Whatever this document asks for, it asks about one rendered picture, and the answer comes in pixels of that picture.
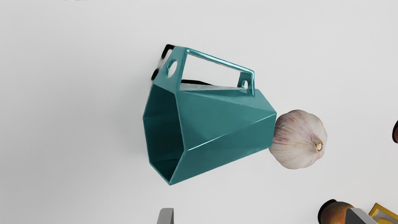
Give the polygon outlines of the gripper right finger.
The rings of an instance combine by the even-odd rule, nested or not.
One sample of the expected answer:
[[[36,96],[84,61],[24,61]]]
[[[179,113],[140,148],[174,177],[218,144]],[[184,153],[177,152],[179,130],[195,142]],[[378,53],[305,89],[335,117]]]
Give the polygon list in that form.
[[[378,224],[364,210],[348,208],[345,215],[345,224]]]

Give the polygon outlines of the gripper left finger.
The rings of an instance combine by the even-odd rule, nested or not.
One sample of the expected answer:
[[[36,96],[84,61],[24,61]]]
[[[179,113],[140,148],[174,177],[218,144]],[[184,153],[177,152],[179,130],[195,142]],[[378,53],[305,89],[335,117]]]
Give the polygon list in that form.
[[[158,215],[157,224],[174,224],[174,209],[162,208]]]

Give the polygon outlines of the teal faceted mug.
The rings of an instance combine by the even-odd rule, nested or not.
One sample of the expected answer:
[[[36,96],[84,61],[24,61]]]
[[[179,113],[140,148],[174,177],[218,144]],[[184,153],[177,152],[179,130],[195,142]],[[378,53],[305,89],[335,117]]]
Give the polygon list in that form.
[[[188,55],[240,72],[237,87],[183,81]],[[143,113],[148,160],[173,185],[272,145],[277,112],[255,88],[254,71],[167,44]]]

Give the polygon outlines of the orange red round fruit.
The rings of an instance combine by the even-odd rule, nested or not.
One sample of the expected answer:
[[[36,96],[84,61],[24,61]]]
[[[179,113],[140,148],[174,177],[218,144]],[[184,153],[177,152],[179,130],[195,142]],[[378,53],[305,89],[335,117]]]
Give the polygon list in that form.
[[[325,202],[317,215],[319,224],[345,224],[346,210],[353,205],[331,199]]]

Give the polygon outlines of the yellow angular object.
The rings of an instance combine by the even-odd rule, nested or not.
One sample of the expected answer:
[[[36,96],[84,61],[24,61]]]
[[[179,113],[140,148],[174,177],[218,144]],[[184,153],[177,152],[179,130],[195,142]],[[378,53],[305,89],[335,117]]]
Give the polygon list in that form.
[[[378,203],[374,204],[368,215],[377,224],[398,224],[398,215]]]

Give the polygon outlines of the white garlic bulb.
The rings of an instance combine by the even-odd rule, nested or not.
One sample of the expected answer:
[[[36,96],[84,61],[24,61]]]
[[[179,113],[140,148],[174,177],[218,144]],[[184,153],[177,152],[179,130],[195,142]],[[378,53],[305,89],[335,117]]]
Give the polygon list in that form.
[[[269,151],[283,167],[301,169],[324,156],[326,143],[327,131],[321,119],[293,110],[277,119]]]

